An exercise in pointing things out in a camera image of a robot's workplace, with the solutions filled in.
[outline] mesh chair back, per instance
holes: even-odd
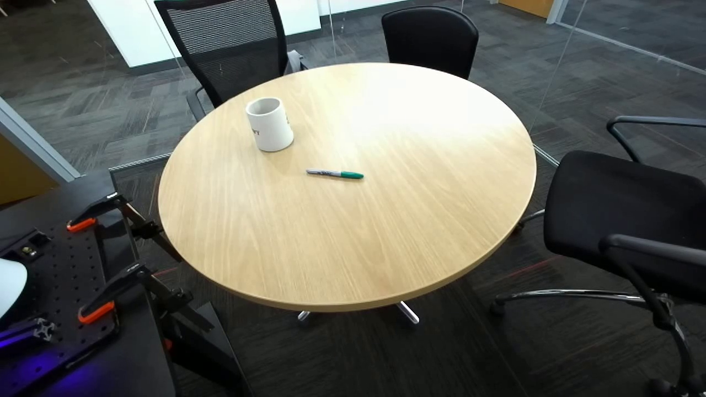
[[[213,106],[282,75],[286,48],[273,0],[157,0],[154,5]]]
[[[417,64],[467,80],[479,43],[472,20],[446,7],[415,7],[382,16],[390,61]]]

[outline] pen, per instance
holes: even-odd
[[[350,169],[320,169],[320,167],[309,167],[306,173],[322,173],[322,176],[336,176],[336,178],[364,178],[361,171],[350,171]]]

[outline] round table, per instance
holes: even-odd
[[[286,149],[258,149],[244,106],[261,96],[282,99]],[[524,125],[488,91],[418,65],[339,64],[261,84],[201,119],[165,162],[158,214],[178,253],[233,292],[360,311],[480,265],[534,180]]]

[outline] white mug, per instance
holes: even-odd
[[[273,152],[290,145],[293,129],[286,121],[284,106],[280,99],[263,96],[248,101],[244,112],[263,152]]]

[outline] black office chair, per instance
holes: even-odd
[[[668,296],[706,301],[706,184],[696,176],[644,166],[617,129],[627,123],[706,128],[706,119],[615,117],[607,128],[631,161],[569,152],[550,184],[542,234],[550,252],[627,277],[637,292],[541,288],[499,296],[489,308],[500,314],[507,301],[528,298],[594,298],[648,308],[655,325],[672,334],[681,360],[680,380],[650,382],[653,392],[701,394],[703,383]]]
[[[154,5],[211,106],[286,71],[305,67],[296,50],[286,53],[275,0],[154,0]],[[192,99],[190,106],[203,117],[199,101]]]
[[[382,16],[390,61],[417,64],[467,80],[479,46],[472,20],[447,7],[412,7]]]

